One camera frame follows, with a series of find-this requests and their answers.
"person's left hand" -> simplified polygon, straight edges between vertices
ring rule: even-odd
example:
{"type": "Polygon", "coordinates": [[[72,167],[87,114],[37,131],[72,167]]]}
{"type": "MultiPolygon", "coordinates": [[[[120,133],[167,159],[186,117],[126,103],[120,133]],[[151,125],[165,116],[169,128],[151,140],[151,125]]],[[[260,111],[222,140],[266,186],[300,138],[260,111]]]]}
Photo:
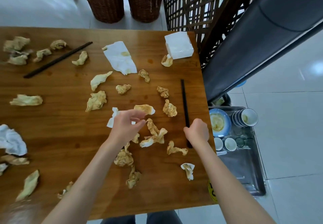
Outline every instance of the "person's left hand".
{"type": "Polygon", "coordinates": [[[113,128],[110,132],[109,139],[122,144],[122,147],[130,142],[138,131],[145,125],[143,119],[146,113],[135,109],[120,111],[114,117],[113,128]]]}

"hand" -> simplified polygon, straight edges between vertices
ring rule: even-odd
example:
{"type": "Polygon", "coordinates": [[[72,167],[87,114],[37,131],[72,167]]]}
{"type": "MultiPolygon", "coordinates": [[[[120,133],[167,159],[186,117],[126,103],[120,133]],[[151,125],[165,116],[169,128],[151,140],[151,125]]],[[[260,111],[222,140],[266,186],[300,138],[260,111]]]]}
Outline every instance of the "hand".
{"type": "Polygon", "coordinates": [[[209,130],[207,124],[201,119],[195,119],[189,128],[184,127],[184,133],[195,149],[200,145],[208,144],[209,130]]]}
{"type": "Polygon", "coordinates": [[[110,132],[109,139],[116,141],[122,145],[122,147],[125,146],[145,125],[146,121],[143,119],[145,115],[145,112],[135,109],[120,111],[114,118],[113,128],[110,132]]]}

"white tile floor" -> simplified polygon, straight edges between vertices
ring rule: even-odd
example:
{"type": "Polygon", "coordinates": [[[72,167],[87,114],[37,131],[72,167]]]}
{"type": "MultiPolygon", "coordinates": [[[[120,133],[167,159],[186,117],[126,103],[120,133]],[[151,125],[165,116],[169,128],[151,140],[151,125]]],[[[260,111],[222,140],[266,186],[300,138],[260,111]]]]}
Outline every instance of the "white tile floor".
{"type": "MultiPolygon", "coordinates": [[[[124,2],[125,17],[110,25],[93,17],[86,0],[0,0],[0,26],[167,30],[164,11],[143,24],[124,2]]],[[[267,195],[257,201],[278,223],[323,222],[322,42],[320,32],[229,92],[233,106],[259,115],[255,131],[267,195]]],[[[225,223],[218,205],[176,211],[183,224],[225,223]]],[[[136,222],[145,223],[146,216],[137,215],[136,222]]]]}

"yellow label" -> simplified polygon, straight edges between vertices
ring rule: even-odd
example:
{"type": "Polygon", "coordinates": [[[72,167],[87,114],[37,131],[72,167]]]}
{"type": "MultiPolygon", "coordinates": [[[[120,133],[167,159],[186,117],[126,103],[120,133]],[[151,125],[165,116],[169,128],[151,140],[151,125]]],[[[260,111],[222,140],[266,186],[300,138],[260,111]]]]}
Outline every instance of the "yellow label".
{"type": "Polygon", "coordinates": [[[207,182],[207,189],[209,191],[209,194],[210,194],[211,198],[217,204],[218,203],[218,200],[216,199],[216,194],[214,193],[214,190],[212,188],[212,184],[211,184],[210,180],[207,182]]]}

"gray pants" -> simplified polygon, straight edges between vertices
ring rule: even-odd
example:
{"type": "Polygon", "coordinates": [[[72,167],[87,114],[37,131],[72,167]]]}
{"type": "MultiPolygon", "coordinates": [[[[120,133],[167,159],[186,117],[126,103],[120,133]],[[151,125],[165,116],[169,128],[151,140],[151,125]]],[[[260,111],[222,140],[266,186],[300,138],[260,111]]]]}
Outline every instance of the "gray pants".
{"type": "MultiPolygon", "coordinates": [[[[135,224],[135,216],[120,216],[104,219],[101,224],[135,224]]],[[[147,224],[182,224],[175,210],[147,214],[147,224]]]]}

